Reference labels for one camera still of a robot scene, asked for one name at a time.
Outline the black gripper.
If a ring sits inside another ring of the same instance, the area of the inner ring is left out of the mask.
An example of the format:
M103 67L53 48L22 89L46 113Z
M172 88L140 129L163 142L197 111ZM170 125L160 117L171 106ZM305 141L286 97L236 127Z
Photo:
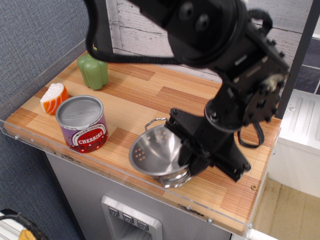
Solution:
M204 116L197 116L172 108L165 127L181 140L178 164L188 165L191 176L197 176L207 167L218 167L234 181L251 169L250 163L238 149L234 133L239 127L239 108L233 103L210 100Z

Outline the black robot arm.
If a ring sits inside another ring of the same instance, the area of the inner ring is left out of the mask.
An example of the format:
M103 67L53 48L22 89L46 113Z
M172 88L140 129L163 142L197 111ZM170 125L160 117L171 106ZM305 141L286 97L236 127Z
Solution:
M289 74L283 53L267 38L273 22L241 0L136 0L140 12L167 31L178 63L217 73L222 86L195 116L173 108L166 127L181 139L178 162L192 176L216 166L237 181L250 164L237 147L241 128L277 112Z

